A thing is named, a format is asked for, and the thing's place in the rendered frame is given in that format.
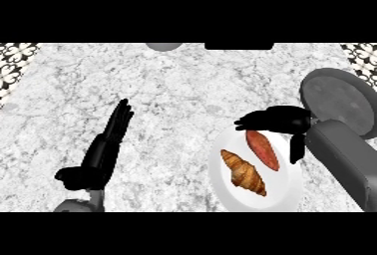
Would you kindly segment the red sweet potato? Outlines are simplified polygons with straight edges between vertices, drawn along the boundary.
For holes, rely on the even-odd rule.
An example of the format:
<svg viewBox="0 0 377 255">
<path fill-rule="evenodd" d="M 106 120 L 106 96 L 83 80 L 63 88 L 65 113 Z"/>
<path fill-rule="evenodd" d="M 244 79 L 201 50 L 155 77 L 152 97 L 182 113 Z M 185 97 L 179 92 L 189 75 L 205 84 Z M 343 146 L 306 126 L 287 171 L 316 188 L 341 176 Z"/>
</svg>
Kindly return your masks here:
<svg viewBox="0 0 377 255">
<path fill-rule="evenodd" d="M 279 162 L 266 136 L 256 130 L 245 132 L 245 142 L 262 163 L 273 170 L 279 170 Z"/>
</svg>

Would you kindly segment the dark grey pan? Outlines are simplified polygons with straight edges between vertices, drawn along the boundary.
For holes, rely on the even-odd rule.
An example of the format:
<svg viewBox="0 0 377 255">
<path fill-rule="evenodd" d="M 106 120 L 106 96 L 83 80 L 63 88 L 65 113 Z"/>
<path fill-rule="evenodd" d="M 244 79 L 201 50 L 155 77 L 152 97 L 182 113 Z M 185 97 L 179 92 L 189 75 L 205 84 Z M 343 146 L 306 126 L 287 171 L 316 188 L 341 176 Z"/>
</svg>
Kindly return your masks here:
<svg viewBox="0 0 377 255">
<path fill-rule="evenodd" d="M 377 92 L 361 78 L 334 68 L 315 69 L 299 94 L 316 119 L 341 121 L 364 139 L 377 137 Z"/>
</svg>

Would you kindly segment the brown croissant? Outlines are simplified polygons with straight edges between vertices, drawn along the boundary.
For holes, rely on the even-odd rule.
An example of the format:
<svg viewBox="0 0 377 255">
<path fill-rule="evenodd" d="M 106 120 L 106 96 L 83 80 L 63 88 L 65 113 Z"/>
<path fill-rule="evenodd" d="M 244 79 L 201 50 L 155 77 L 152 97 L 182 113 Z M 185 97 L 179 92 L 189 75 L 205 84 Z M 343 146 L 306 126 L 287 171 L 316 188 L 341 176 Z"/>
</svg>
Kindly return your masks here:
<svg viewBox="0 0 377 255">
<path fill-rule="evenodd" d="M 266 196 L 265 182 L 256 167 L 231 151 L 222 150 L 220 157 L 231 170 L 231 183 L 234 186 Z"/>
</svg>

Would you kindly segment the white plate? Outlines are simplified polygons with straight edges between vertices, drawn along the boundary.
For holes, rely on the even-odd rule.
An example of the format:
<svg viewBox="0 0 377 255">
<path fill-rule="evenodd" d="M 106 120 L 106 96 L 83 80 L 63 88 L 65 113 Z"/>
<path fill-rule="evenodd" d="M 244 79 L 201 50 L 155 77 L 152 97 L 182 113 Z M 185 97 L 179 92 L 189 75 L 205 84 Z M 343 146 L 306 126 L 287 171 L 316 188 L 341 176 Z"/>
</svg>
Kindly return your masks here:
<svg viewBox="0 0 377 255">
<path fill-rule="evenodd" d="M 260 132 L 270 143 L 279 170 L 273 171 L 259 160 L 245 142 L 245 132 L 228 127 L 219 134 L 208 154 L 210 183 L 219 201 L 228 211 L 296 211 L 303 191 L 302 169 L 290 163 L 290 145 L 279 133 Z M 265 182 L 266 195 L 235 187 L 231 183 L 231 169 L 220 157 L 220 151 L 235 153 L 256 167 Z"/>
</svg>

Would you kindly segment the grey round object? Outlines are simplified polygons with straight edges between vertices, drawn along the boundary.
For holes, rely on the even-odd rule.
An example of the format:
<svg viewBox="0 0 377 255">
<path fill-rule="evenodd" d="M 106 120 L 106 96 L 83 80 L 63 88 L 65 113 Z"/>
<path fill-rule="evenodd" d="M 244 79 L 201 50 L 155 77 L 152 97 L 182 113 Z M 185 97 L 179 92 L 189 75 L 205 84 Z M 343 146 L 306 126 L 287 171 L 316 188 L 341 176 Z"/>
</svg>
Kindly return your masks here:
<svg viewBox="0 0 377 255">
<path fill-rule="evenodd" d="M 148 47 L 158 51 L 158 52 L 167 52 L 174 50 L 179 46 L 182 45 L 182 43 L 148 43 Z"/>
</svg>

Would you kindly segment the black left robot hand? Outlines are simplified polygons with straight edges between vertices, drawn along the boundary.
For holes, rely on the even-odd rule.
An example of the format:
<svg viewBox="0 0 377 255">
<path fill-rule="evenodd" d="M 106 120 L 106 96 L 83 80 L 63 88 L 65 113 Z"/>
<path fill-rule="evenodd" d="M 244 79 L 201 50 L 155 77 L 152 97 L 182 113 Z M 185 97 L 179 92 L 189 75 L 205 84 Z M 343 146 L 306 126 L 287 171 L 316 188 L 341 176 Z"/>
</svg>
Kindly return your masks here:
<svg viewBox="0 0 377 255">
<path fill-rule="evenodd" d="M 120 153 L 120 144 L 134 112 L 123 99 L 114 109 L 105 130 L 95 137 L 80 166 L 58 170 L 55 178 L 68 190 L 102 190 L 109 182 Z"/>
</svg>

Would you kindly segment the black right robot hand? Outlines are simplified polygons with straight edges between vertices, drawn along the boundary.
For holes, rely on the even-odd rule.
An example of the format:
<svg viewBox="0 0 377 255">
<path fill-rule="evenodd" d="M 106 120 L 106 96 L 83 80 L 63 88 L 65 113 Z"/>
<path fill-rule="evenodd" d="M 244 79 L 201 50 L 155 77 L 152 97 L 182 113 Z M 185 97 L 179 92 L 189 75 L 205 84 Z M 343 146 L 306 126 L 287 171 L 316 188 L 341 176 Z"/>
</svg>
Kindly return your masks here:
<svg viewBox="0 0 377 255">
<path fill-rule="evenodd" d="M 296 106 L 273 106 L 253 111 L 235 122 L 236 130 L 268 130 L 291 134 L 290 163 L 304 157 L 304 134 L 310 129 L 310 111 Z"/>
</svg>

